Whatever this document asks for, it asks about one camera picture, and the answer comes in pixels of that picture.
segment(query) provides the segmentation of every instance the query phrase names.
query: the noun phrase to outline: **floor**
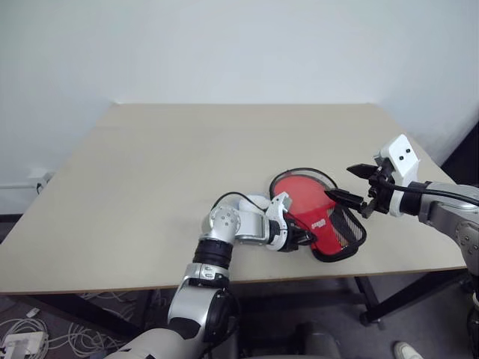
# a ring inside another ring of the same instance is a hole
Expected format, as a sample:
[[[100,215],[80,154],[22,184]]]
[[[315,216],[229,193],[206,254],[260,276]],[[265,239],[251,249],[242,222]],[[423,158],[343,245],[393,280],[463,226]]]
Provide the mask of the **floor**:
[[[10,224],[0,223],[0,242],[10,230]],[[370,280],[380,300],[417,279],[419,274],[387,275],[371,277]],[[354,288],[353,280],[308,280],[299,282],[267,283],[251,285],[255,295],[273,292],[301,292],[314,289]],[[97,299],[96,304],[117,310],[113,300]],[[363,306],[336,305],[313,310],[291,310],[282,313],[263,313],[243,319],[243,330],[252,334],[283,337],[301,322],[318,321],[335,336],[345,359],[392,359],[391,346],[395,341],[411,343],[422,353],[424,359],[470,359],[466,335],[466,316],[471,307],[470,295],[458,284],[435,294],[421,303],[383,319],[382,324],[364,327],[358,321]],[[15,304],[0,296],[0,322],[25,317],[30,307]],[[50,336],[67,333],[69,322],[48,313],[38,315],[49,327]],[[0,336],[8,325],[0,327]],[[69,346],[52,350],[47,359],[76,358]]]

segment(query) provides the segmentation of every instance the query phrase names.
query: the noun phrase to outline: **shoe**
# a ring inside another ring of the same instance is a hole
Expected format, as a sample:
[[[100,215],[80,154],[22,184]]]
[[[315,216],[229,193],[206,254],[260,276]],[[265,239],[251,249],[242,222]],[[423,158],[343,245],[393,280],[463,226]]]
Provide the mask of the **shoe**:
[[[394,345],[396,359],[424,359],[408,343],[398,342]]]

